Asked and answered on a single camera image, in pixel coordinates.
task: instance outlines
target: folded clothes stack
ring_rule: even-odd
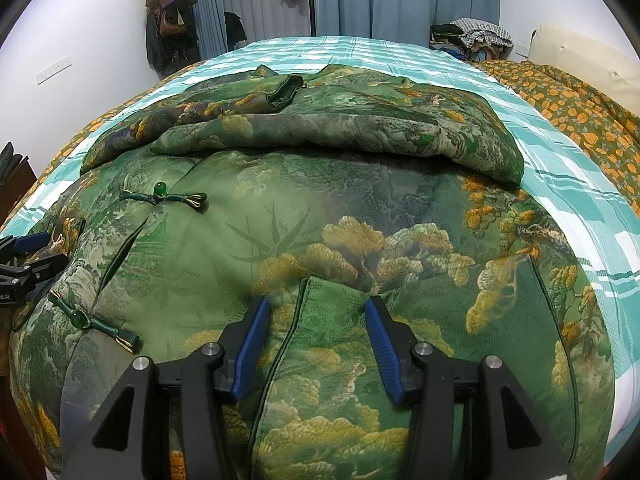
[[[18,167],[21,160],[22,155],[19,153],[14,154],[14,146],[8,142],[0,152],[0,189],[9,181],[9,177]]]
[[[511,35],[506,30],[483,20],[460,18],[431,27],[430,47],[462,61],[498,59],[505,48],[512,46]]]

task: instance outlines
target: wooden furniture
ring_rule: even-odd
[[[6,220],[15,204],[31,189],[34,182],[36,176],[29,165],[29,157],[25,156],[0,189],[0,224]]]

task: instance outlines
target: black and white plaid fabric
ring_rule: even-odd
[[[460,18],[451,23],[460,27],[464,32],[460,36],[460,41],[467,48],[473,47],[476,41],[492,45],[513,46],[511,35],[495,23],[474,20],[473,18]]]

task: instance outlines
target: teal and white checkered sheet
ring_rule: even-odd
[[[348,64],[475,92],[513,134],[525,160],[522,187],[562,228],[589,277],[612,343],[616,402],[607,447],[610,460],[640,418],[640,220],[571,140],[511,89],[448,54],[421,46],[364,38],[277,38],[208,60],[121,111],[89,135],[35,191],[2,232],[23,235],[78,178],[81,161],[103,131],[134,111],[209,78],[252,70],[318,72]]]

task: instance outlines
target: sheer white curtain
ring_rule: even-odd
[[[242,19],[248,42],[309,36],[309,0],[224,0],[225,11]]]

